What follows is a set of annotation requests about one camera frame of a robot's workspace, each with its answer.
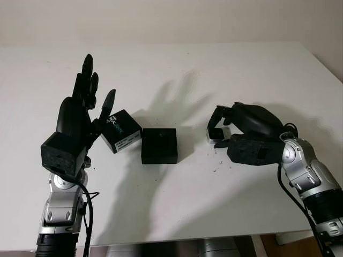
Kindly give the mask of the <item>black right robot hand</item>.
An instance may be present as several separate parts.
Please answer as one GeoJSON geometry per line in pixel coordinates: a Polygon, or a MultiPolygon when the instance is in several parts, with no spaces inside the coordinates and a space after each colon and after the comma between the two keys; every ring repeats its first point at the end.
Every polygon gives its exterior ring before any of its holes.
{"type": "Polygon", "coordinates": [[[222,119],[224,126],[233,124],[242,132],[229,139],[228,150],[232,152],[281,152],[285,147],[279,139],[283,130],[282,122],[264,107],[240,102],[234,103],[232,107],[218,105],[207,129],[213,130],[222,119]]]}

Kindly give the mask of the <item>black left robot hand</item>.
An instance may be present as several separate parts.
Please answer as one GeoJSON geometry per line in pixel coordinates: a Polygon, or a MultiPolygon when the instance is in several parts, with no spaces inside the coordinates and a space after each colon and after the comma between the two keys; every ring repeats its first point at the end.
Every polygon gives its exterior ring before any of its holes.
{"type": "Polygon", "coordinates": [[[112,111],[116,90],[107,94],[101,108],[100,117],[91,120],[88,111],[95,108],[99,76],[93,71],[93,57],[87,54],[82,70],[76,76],[71,96],[66,97],[59,109],[56,131],[63,134],[63,154],[60,165],[78,171],[93,142],[104,131],[112,111]]]}

